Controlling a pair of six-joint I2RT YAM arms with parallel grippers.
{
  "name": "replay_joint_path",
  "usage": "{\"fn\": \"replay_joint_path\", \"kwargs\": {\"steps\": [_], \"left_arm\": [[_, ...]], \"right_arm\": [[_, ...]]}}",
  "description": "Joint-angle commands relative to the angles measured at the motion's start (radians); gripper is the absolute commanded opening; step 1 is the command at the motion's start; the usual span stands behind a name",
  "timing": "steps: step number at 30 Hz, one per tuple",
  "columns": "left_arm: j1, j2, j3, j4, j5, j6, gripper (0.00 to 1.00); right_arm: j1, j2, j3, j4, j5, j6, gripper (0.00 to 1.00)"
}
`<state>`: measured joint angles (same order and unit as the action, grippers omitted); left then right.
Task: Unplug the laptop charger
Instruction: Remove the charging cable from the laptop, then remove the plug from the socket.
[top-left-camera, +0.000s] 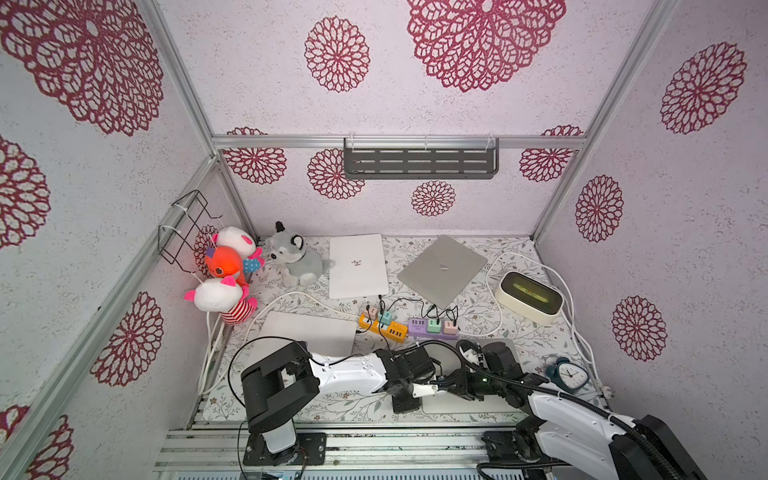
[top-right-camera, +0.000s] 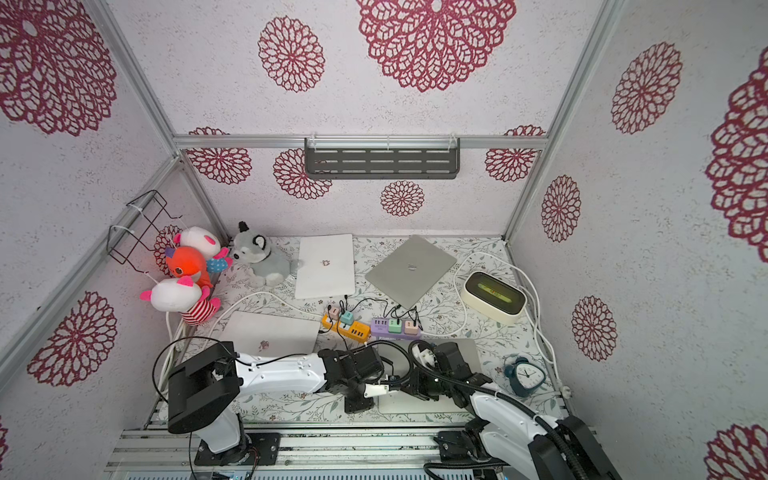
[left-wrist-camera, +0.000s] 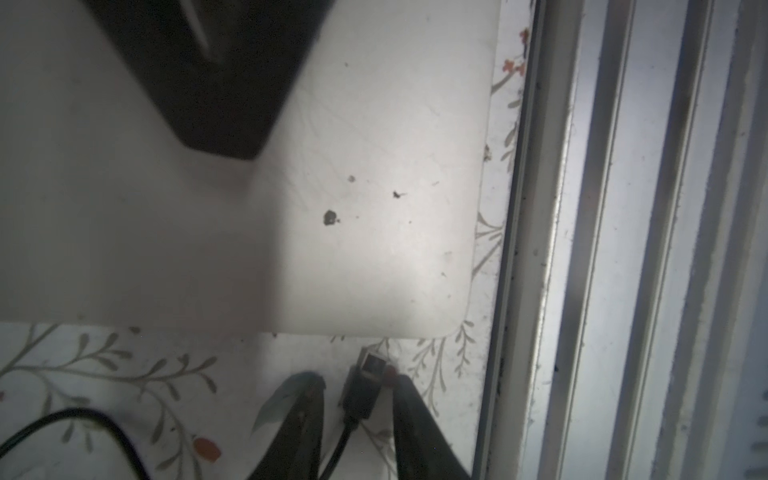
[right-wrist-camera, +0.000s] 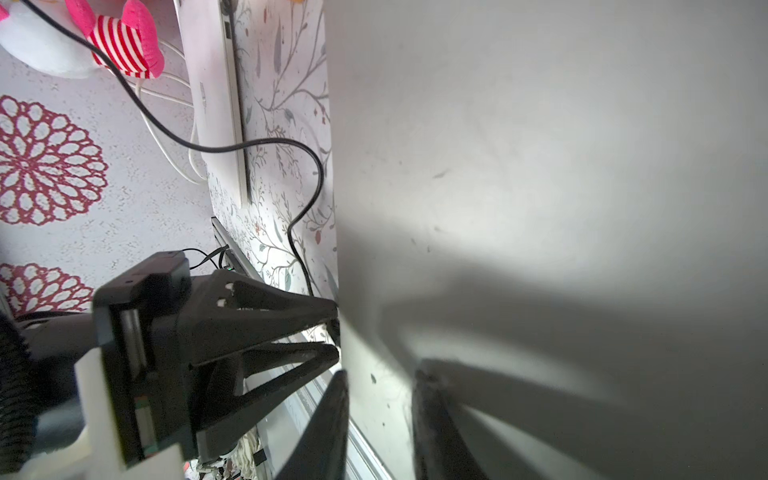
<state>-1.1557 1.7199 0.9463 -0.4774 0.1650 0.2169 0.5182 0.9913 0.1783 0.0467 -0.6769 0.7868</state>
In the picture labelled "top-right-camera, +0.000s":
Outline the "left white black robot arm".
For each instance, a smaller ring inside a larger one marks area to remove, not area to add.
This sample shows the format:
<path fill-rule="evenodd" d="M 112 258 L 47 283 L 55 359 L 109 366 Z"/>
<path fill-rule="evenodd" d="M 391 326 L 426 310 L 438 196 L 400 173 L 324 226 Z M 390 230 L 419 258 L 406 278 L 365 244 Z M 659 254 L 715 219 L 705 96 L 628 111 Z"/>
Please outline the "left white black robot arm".
<path fill-rule="evenodd" d="M 240 353 L 233 342 L 216 340 L 169 371 L 168 391 L 160 395 L 167 405 L 167 431 L 200 439 L 200 466 L 265 464 L 265 448 L 246 432 L 232 403 L 255 394 L 330 393 L 344 397 L 347 412 L 365 411 L 374 397 L 398 389 L 406 380 L 387 370 L 376 350 L 379 344 L 267 358 Z"/>

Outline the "teal charger plug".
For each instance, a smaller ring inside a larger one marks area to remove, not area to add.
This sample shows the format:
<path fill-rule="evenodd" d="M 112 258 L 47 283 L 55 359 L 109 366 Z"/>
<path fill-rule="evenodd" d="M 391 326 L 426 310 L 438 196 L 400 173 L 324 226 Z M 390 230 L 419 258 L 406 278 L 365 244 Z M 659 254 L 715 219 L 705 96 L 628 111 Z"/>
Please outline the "teal charger plug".
<path fill-rule="evenodd" d="M 354 315 L 351 311 L 345 311 L 340 315 L 340 322 L 343 325 L 351 326 L 354 324 L 354 321 L 355 321 Z"/>

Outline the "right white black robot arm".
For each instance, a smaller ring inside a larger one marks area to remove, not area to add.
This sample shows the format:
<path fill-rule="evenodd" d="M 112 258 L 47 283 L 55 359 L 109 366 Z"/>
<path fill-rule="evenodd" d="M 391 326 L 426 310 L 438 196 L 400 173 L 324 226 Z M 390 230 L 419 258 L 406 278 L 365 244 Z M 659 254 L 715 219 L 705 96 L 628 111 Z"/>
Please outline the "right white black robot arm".
<path fill-rule="evenodd" d="M 537 413 L 474 372 L 455 342 L 415 340 L 407 352 L 412 367 L 404 393 L 421 400 L 446 397 L 473 415 L 460 431 L 438 432 L 440 460 L 424 465 L 429 478 L 437 479 L 438 469 L 481 474 L 504 467 L 522 479 L 621 477 L 586 423 Z"/>

